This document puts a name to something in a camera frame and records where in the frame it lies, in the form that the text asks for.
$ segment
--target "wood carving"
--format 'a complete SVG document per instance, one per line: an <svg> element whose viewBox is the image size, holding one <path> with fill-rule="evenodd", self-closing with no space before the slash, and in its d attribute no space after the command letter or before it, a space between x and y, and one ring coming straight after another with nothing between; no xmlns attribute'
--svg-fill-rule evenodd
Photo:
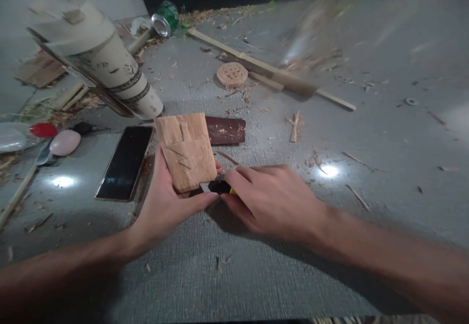
<svg viewBox="0 0 469 324"><path fill-rule="evenodd" d="M176 191L195 190L199 183L215 180L204 113L155 118L155 125Z"/></svg>
<svg viewBox="0 0 469 324"><path fill-rule="evenodd" d="M227 63L218 68L216 76L226 88L237 88L248 79L248 70L239 63Z"/></svg>

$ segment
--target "phone screen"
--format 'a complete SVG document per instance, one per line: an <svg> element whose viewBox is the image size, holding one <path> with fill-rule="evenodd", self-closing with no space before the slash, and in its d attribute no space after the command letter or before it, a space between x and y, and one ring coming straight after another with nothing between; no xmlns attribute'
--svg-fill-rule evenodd
<svg viewBox="0 0 469 324"><path fill-rule="evenodd" d="M153 131L150 126L127 126L124 129L95 198L131 199Z"/></svg>

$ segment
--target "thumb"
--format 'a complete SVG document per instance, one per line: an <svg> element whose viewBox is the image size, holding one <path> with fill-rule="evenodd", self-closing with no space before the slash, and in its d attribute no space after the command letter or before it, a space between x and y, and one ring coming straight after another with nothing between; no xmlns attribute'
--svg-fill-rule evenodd
<svg viewBox="0 0 469 324"><path fill-rule="evenodd" d="M210 204L215 202L218 197L218 194L215 192L204 192L191 198L183 199L185 205L184 210L187 212L187 217L203 211Z"/></svg>

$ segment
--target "round wooden disc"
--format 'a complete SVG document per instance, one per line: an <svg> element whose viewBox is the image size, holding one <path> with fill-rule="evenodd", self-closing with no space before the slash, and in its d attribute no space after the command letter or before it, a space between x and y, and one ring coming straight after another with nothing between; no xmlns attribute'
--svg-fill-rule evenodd
<svg viewBox="0 0 469 324"><path fill-rule="evenodd" d="M226 63L218 68L216 76L226 88L237 88L246 82L248 70L240 63Z"/></svg>

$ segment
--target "red object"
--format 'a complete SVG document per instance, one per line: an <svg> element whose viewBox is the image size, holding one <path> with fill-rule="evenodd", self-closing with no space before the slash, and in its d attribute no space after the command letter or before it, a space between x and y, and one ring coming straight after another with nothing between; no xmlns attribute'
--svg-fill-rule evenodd
<svg viewBox="0 0 469 324"><path fill-rule="evenodd" d="M36 137L54 137L57 134L57 129L54 125L46 123L34 124L29 128L31 133Z"/></svg>

